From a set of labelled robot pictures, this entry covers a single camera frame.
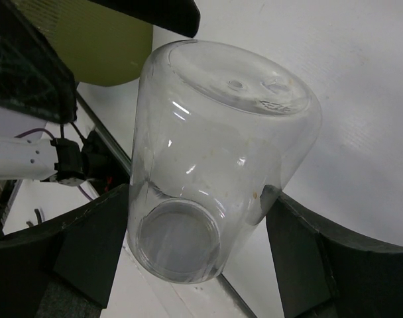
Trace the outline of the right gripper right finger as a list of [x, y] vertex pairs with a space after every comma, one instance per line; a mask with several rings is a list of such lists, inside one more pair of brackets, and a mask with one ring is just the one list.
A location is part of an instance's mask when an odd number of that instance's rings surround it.
[[403, 246], [345, 228], [271, 185], [260, 206], [285, 317], [403, 317]]

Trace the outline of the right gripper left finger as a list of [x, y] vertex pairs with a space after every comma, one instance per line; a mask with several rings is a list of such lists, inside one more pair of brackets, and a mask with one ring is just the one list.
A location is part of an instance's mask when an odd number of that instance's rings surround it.
[[129, 187], [0, 238], [0, 317], [100, 317], [127, 227]]

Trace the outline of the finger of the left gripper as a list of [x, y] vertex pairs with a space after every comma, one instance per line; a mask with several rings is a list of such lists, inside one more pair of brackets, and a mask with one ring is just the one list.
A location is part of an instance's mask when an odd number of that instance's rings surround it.
[[199, 30], [200, 10], [192, 0], [95, 0], [93, 2], [182, 36], [194, 37]]
[[0, 107], [51, 123], [77, 115], [72, 71], [12, 1], [0, 1]]

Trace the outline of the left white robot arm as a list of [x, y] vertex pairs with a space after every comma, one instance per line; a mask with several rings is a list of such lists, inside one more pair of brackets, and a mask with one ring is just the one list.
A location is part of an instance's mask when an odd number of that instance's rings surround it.
[[0, 1], [0, 180], [92, 178], [104, 159], [64, 137], [31, 140], [13, 126], [15, 114], [72, 124], [79, 83], [133, 81], [155, 26], [192, 38], [199, 24], [194, 1]]

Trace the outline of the clear bottle without cap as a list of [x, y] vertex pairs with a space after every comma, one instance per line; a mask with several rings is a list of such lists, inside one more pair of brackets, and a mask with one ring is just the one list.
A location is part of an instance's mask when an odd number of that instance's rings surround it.
[[299, 77], [228, 44], [179, 40], [139, 78], [127, 240], [156, 277], [222, 273], [316, 141], [321, 106]]

